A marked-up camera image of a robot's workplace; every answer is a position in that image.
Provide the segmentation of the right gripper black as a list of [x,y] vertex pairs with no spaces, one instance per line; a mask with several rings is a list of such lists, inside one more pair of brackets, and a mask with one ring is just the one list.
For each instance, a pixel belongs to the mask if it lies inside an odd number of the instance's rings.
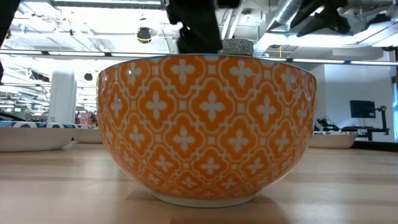
[[[166,12],[173,25],[181,22],[189,28],[218,28],[216,9],[234,9],[240,4],[241,0],[169,0]],[[222,47],[220,40],[206,43],[188,29],[179,30],[177,48],[180,54],[217,54]]]

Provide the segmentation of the grey patterned ceramic bowl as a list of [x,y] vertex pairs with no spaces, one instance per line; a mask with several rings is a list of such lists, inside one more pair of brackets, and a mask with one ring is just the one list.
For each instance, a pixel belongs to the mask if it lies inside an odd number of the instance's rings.
[[225,55],[253,56],[254,43],[247,39],[224,39],[223,47],[218,52]]

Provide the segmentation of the orange patterned ceramic bowl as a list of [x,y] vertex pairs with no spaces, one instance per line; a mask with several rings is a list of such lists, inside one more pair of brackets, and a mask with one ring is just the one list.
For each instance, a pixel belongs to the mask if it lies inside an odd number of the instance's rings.
[[317,79],[237,55],[147,57],[104,69],[97,118],[111,157],[161,201],[240,205],[285,177],[313,135]]

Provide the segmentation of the blue white paper bowl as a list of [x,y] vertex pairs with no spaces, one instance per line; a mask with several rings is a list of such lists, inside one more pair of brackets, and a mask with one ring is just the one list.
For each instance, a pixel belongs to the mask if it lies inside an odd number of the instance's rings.
[[358,132],[315,131],[309,147],[348,149],[354,144],[358,135]]
[[74,124],[0,121],[0,152],[61,149],[72,140],[77,129]]
[[97,126],[88,126],[84,124],[76,125],[74,140],[82,144],[102,144],[101,131]]

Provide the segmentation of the black yellow ceiling dome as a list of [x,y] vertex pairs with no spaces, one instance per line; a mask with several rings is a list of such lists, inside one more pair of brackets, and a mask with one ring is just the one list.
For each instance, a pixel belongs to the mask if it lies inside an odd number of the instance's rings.
[[137,40],[142,44],[149,44],[152,41],[149,27],[140,27],[137,32]]

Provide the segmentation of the white cylindrical column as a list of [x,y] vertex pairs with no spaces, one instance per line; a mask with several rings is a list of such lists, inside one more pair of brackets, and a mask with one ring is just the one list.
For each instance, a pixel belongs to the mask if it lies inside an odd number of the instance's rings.
[[75,122],[77,81],[72,70],[54,70],[51,79],[48,122]]

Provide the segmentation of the black desk equipment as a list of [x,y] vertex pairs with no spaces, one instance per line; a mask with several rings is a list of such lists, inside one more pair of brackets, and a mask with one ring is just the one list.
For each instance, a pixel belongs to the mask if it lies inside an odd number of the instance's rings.
[[327,118],[317,118],[314,122],[314,131],[339,131],[339,127],[332,124]]

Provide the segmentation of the black computer monitor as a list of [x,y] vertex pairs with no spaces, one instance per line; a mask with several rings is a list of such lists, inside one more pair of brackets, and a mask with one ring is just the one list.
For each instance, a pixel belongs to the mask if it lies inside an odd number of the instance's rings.
[[350,100],[352,118],[375,118],[376,107],[373,101]]

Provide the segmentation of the black office desk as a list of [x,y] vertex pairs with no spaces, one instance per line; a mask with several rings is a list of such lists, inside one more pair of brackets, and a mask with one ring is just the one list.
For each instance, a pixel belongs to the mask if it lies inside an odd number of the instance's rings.
[[347,126],[339,130],[324,128],[323,131],[315,131],[314,134],[352,134],[356,135],[357,138],[365,138],[368,141],[373,141],[374,133],[383,133],[384,135],[389,134],[389,128],[375,128],[367,126]]

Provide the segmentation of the blue glowing screen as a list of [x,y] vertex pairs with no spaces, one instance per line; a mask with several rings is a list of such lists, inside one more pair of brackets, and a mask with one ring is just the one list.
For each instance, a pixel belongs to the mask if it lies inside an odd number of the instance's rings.
[[394,122],[394,140],[398,142],[398,90],[394,87],[394,101],[392,104],[393,122]]

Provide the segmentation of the silver round ceiling duct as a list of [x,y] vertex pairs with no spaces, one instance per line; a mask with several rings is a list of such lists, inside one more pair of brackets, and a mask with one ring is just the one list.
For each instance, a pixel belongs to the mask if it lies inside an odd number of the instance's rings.
[[298,34],[310,17],[310,5],[313,0],[280,0],[274,17],[270,21],[266,32],[273,32],[283,27],[286,32]]

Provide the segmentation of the grey horizontal frame bar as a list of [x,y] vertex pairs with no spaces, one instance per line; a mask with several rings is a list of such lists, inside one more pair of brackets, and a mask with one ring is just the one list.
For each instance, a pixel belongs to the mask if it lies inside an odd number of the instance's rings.
[[[121,60],[133,58],[154,58],[162,56],[178,56],[178,54],[153,54],[153,53],[115,53],[115,52],[79,52],[79,51],[44,51],[44,50],[21,50],[0,49],[0,55],[43,57],[43,58],[104,58],[105,60]],[[257,57],[265,60],[285,63],[310,63],[310,64],[332,64],[332,65],[364,65],[380,67],[398,67],[398,62],[377,60],[335,60],[335,59],[310,59],[291,57]]]

